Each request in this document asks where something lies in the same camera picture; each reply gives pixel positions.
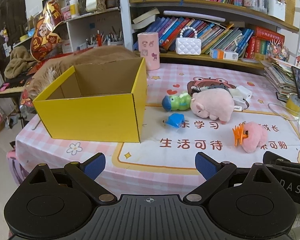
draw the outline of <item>pink stuffed pig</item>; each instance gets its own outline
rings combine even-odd
[[[214,88],[194,93],[190,108],[199,117],[219,118],[222,124],[226,124],[234,110],[234,101],[227,90]]]
[[[242,148],[247,153],[253,153],[257,147],[263,146],[268,140],[266,128],[255,122],[248,122],[243,126],[243,131],[248,131],[248,138],[242,140]]]

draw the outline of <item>brown blanket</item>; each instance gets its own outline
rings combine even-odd
[[[37,95],[72,65],[102,64],[135,57],[138,56],[123,46],[102,46],[82,53],[50,59],[34,74],[31,83],[26,88],[29,92],[29,98],[35,99]]]
[[[10,54],[10,62],[4,70],[6,78],[15,78],[31,68],[37,61],[24,46],[15,47]]]

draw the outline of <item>door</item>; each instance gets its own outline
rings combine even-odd
[[[26,23],[26,4],[25,0],[0,0],[0,31],[6,27],[8,31],[8,46],[17,43],[23,35],[23,25]],[[4,79],[4,70],[10,61],[6,57],[3,44],[4,38],[0,36],[0,72]]]

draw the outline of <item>pink plush toy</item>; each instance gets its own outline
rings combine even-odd
[[[257,147],[263,146],[268,140],[267,130],[255,122],[248,122],[243,126],[232,129],[234,132],[234,145],[238,140],[247,153],[253,153]]]
[[[226,124],[233,112],[234,101],[225,89],[207,89],[193,94],[190,108],[199,117],[210,117],[211,120],[219,118],[222,124]]]

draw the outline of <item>white bead handle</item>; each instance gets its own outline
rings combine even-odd
[[[180,38],[182,38],[182,35],[183,35],[183,33],[184,33],[186,30],[192,30],[192,31],[194,31],[194,38],[195,38],[195,39],[198,37],[197,31],[195,30],[195,28],[187,26],[187,27],[184,27],[184,28],[180,31]]]

